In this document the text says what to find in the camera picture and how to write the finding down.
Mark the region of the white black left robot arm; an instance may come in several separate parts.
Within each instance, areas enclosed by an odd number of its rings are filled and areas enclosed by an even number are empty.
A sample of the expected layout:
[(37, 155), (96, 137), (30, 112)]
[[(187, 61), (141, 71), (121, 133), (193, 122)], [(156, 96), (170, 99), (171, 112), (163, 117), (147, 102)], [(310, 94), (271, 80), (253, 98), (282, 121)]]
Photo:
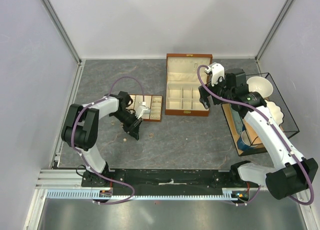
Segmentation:
[(104, 117), (115, 117), (127, 134), (139, 140), (142, 116), (150, 109), (143, 101), (136, 110), (129, 110), (132, 103), (131, 96), (120, 91), (117, 95), (105, 95), (88, 104), (73, 103), (68, 108), (61, 139), (80, 155), (86, 169), (93, 173), (92, 181), (99, 187), (106, 186), (110, 181), (110, 175), (106, 172), (109, 166), (96, 145), (99, 121)]

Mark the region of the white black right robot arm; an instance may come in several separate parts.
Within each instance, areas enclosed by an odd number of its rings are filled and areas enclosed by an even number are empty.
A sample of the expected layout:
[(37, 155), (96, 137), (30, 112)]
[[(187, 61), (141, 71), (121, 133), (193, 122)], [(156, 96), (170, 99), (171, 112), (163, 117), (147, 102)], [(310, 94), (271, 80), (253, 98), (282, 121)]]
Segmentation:
[(289, 197), (301, 205), (311, 205), (315, 199), (312, 181), (318, 170), (314, 158), (306, 159), (289, 141), (280, 129), (260, 93), (250, 91), (243, 69), (225, 71), (217, 63), (200, 65), (211, 81), (201, 82), (198, 88), (199, 101), (210, 108), (208, 98), (212, 97), (215, 105), (229, 103), (240, 117), (245, 120), (260, 138), (271, 157), (273, 167), (264, 167), (250, 161), (232, 165), (229, 181), (235, 187), (251, 182), (260, 187), (266, 186), (271, 195), (281, 200)]

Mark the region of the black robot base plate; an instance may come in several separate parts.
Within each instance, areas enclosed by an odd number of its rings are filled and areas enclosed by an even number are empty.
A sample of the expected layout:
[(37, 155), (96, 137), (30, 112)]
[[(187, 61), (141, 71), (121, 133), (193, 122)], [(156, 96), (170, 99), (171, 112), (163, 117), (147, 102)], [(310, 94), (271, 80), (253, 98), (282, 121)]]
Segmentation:
[(121, 169), (107, 172), (106, 177), (131, 185), (135, 193), (217, 194), (222, 189), (256, 188), (229, 170), (214, 169)]

